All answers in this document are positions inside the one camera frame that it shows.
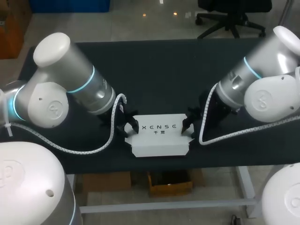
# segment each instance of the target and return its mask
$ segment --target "cardboard box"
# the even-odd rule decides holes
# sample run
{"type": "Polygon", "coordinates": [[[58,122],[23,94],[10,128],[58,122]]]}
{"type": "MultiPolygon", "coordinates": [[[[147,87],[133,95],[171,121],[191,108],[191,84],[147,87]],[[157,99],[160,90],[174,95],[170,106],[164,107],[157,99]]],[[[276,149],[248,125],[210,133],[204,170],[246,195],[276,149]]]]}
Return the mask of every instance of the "cardboard box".
{"type": "Polygon", "coordinates": [[[152,197],[187,195],[193,188],[187,171],[149,172],[148,181],[152,197]]]}
{"type": "Polygon", "coordinates": [[[31,15],[27,0],[0,0],[0,60],[18,57],[31,15]]]}
{"type": "Polygon", "coordinates": [[[12,15],[0,25],[0,60],[18,57],[24,42],[20,26],[12,15]]]}
{"type": "Polygon", "coordinates": [[[28,0],[0,0],[0,18],[12,15],[20,26],[23,34],[32,17],[32,11],[28,0]]]}
{"type": "Polygon", "coordinates": [[[8,0],[10,13],[21,27],[23,34],[26,33],[32,17],[32,11],[28,0],[8,0]]]}
{"type": "Polygon", "coordinates": [[[194,187],[205,187],[205,178],[202,169],[192,169],[188,171],[189,176],[194,184],[194,187]]]}
{"type": "Polygon", "coordinates": [[[130,172],[83,175],[83,192],[121,191],[131,188],[130,172]]]}

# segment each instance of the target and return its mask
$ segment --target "brown box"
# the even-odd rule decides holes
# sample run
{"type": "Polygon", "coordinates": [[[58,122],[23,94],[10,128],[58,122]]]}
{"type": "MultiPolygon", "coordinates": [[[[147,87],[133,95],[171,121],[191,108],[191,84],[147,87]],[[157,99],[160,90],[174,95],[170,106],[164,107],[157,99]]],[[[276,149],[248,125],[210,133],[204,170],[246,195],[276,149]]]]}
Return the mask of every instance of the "brown box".
{"type": "Polygon", "coordinates": [[[0,26],[0,60],[17,58],[23,42],[20,26],[12,15],[8,15],[0,26]]]}
{"type": "Polygon", "coordinates": [[[190,178],[180,183],[170,183],[157,185],[155,184],[155,176],[152,173],[148,173],[149,181],[149,194],[152,197],[166,197],[166,196],[178,196],[186,195],[192,191],[193,182],[190,178]]]}
{"type": "Polygon", "coordinates": [[[130,172],[83,175],[83,192],[120,191],[131,188],[130,172]]]}
{"type": "Polygon", "coordinates": [[[13,15],[15,21],[20,26],[23,34],[32,17],[32,11],[28,0],[0,0],[0,18],[1,16],[13,15]]]}
{"type": "Polygon", "coordinates": [[[0,0],[0,60],[18,57],[31,15],[28,0],[0,0]]]}
{"type": "Polygon", "coordinates": [[[191,169],[188,174],[193,182],[194,187],[205,187],[205,179],[203,176],[202,169],[191,169]]]}
{"type": "Polygon", "coordinates": [[[10,13],[21,27],[23,34],[25,34],[32,17],[29,0],[8,0],[8,6],[10,13]]]}

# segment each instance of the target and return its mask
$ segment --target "screw hole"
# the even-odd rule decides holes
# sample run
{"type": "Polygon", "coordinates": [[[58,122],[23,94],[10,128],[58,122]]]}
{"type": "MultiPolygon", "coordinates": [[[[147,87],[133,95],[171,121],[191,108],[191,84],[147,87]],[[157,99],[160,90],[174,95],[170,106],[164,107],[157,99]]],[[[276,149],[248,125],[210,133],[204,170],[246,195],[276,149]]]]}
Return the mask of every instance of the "screw hole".
{"type": "Polygon", "coordinates": [[[46,190],[46,195],[52,198],[54,196],[54,192],[52,190],[46,190]]]}

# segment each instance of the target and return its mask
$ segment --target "blue container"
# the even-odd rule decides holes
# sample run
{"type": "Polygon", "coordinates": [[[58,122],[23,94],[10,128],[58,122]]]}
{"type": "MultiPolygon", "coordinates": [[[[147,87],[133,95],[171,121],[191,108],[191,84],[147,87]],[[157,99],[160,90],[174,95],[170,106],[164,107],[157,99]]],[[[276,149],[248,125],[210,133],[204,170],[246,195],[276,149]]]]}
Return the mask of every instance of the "blue container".
{"type": "Polygon", "coordinates": [[[30,0],[33,13],[104,13],[110,0],[30,0]]]}

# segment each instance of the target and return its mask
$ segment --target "metal table frame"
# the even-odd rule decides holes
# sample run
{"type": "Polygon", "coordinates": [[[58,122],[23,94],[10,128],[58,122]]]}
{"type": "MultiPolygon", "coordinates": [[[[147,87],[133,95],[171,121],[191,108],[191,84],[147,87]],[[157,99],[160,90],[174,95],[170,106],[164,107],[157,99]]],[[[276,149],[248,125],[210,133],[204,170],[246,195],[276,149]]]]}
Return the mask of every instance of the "metal table frame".
{"type": "MultiPolygon", "coordinates": [[[[264,187],[269,179],[284,165],[275,165],[271,169],[267,178],[263,182],[258,193],[255,194],[253,184],[247,166],[236,167],[240,186],[244,195],[242,199],[233,200],[213,200],[213,201],[182,201],[182,202],[151,202],[151,203],[135,203],[135,204],[115,204],[115,205],[98,205],[98,206],[82,206],[80,211],[85,213],[100,212],[120,212],[120,211],[138,211],[138,210],[164,210],[164,209],[185,209],[185,208],[207,208],[207,207],[230,207],[230,206],[247,206],[248,218],[257,218],[262,214],[262,194],[264,187]]],[[[75,187],[75,175],[67,175],[72,188],[75,187]]]]}

